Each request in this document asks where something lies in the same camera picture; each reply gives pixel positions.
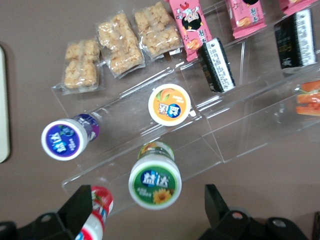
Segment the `cartoon character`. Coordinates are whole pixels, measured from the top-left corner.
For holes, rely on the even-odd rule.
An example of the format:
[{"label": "cartoon character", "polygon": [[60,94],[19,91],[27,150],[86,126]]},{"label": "cartoon character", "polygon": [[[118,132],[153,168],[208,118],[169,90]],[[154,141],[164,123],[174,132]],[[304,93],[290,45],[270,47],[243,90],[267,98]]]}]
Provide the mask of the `cartoon character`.
[{"label": "cartoon character", "polygon": [[194,9],[190,9],[189,3],[185,2],[184,5],[180,4],[180,7],[183,9],[182,13],[185,14],[185,17],[182,18],[182,25],[185,31],[195,32],[203,25],[198,13],[198,6]]}]

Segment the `clear acrylic display stand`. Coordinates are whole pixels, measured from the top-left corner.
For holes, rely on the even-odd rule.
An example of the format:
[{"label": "clear acrylic display stand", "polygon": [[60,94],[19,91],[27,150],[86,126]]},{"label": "clear acrylic display stand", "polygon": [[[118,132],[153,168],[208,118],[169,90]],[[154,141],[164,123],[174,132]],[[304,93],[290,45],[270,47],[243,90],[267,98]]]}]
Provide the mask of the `clear acrylic display stand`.
[{"label": "clear acrylic display stand", "polygon": [[[234,40],[224,1],[205,8],[213,37],[219,37],[235,79],[236,88],[226,93],[210,91],[199,61],[186,62],[184,52],[166,54],[147,66],[114,79],[106,65],[100,77],[105,90],[62,95],[53,92],[68,117],[91,113],[102,123],[101,134],[74,161],[77,169],[62,186],[72,194],[82,184],[101,185],[114,196],[116,214],[134,204],[128,179],[141,146],[159,140],[172,147],[182,180],[234,160],[250,151],[313,128],[318,117],[295,113],[297,85],[320,77],[320,64],[286,74],[280,68],[274,24],[285,16],[275,11],[277,0],[262,1],[267,27],[251,36]],[[319,1],[311,6],[320,10]],[[313,22],[319,16],[313,14]],[[315,45],[320,36],[315,28]],[[192,110],[178,126],[156,124],[148,112],[152,89],[175,83],[187,90]]]}]

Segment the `orange label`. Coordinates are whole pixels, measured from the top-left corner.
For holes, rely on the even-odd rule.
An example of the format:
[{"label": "orange label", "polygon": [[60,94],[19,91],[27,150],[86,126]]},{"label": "orange label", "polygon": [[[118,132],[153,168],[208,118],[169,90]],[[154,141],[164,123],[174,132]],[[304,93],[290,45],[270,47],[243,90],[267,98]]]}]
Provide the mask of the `orange label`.
[{"label": "orange label", "polygon": [[186,107],[185,95],[174,88],[160,90],[153,100],[153,109],[156,116],[164,121],[178,120],[186,111]]}]

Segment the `bottle cap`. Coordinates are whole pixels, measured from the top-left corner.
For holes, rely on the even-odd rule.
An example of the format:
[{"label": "bottle cap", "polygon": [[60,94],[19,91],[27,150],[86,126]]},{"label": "bottle cap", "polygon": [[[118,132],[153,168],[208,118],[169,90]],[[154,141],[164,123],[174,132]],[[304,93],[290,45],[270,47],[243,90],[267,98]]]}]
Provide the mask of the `bottle cap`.
[{"label": "bottle cap", "polygon": [[164,84],[153,90],[149,102],[149,113],[154,121],[164,126],[182,123],[190,112],[188,93],[176,84]]},{"label": "bottle cap", "polygon": [[174,161],[164,155],[149,154],[133,166],[128,187],[138,205],[149,210],[161,210],[178,199],[182,180]]},{"label": "bottle cap", "polygon": [[76,120],[63,118],[47,125],[41,135],[43,150],[53,159],[76,158],[88,144],[86,129]]}]

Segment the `red and white bottle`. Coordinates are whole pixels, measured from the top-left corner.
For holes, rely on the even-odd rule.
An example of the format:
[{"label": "red and white bottle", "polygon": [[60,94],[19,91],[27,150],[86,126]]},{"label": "red and white bottle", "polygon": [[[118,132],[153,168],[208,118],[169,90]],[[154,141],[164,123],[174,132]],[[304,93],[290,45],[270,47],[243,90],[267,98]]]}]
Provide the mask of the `red and white bottle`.
[{"label": "red and white bottle", "polygon": [[114,199],[109,190],[102,186],[91,186],[92,213],[86,220],[75,240],[102,240],[106,219],[111,212]]}]

